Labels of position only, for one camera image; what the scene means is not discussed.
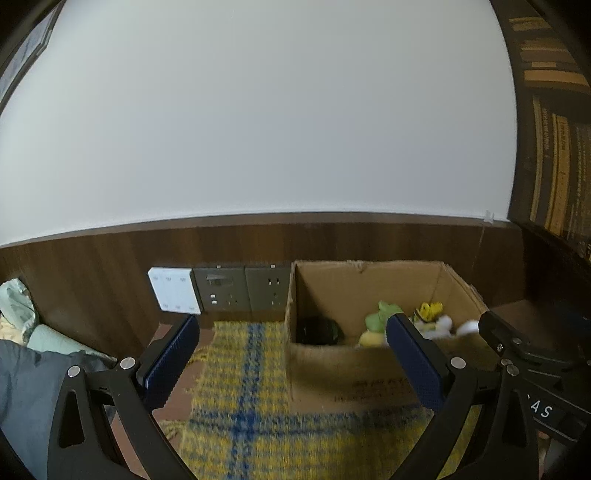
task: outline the cardboard box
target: cardboard box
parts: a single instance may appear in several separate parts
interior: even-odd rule
[[[422,302],[440,301],[459,327],[487,310],[476,294],[442,262],[311,262],[291,268],[285,311],[288,396],[295,413],[363,411],[418,402],[392,350],[355,345],[365,316],[380,300],[407,315]],[[345,338],[336,346],[295,343],[298,318],[322,315],[336,321]],[[448,355],[494,368],[498,358],[478,335],[438,340]]]

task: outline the white wall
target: white wall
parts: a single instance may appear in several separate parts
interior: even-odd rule
[[[0,117],[0,245],[248,212],[506,216],[488,0],[68,0]]]

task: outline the white plush toy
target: white plush toy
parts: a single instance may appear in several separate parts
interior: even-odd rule
[[[478,333],[478,320],[468,320],[452,334],[453,322],[449,315],[441,315],[435,325],[426,322],[414,322],[421,335],[427,340],[437,340],[440,338],[463,337],[472,333]]]

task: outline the wall socket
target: wall socket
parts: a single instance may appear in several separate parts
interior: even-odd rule
[[[253,312],[285,309],[290,267],[246,267],[244,272]]]
[[[195,282],[206,312],[249,312],[244,267],[195,268]]]

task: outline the yellow plush toy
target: yellow plush toy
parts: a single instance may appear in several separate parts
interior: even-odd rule
[[[386,344],[386,336],[384,333],[370,332],[367,330],[359,337],[359,346],[382,346]]]
[[[414,311],[414,320],[422,320],[427,323],[434,322],[442,313],[443,303],[440,301],[431,304],[424,302],[421,303],[421,306]]]

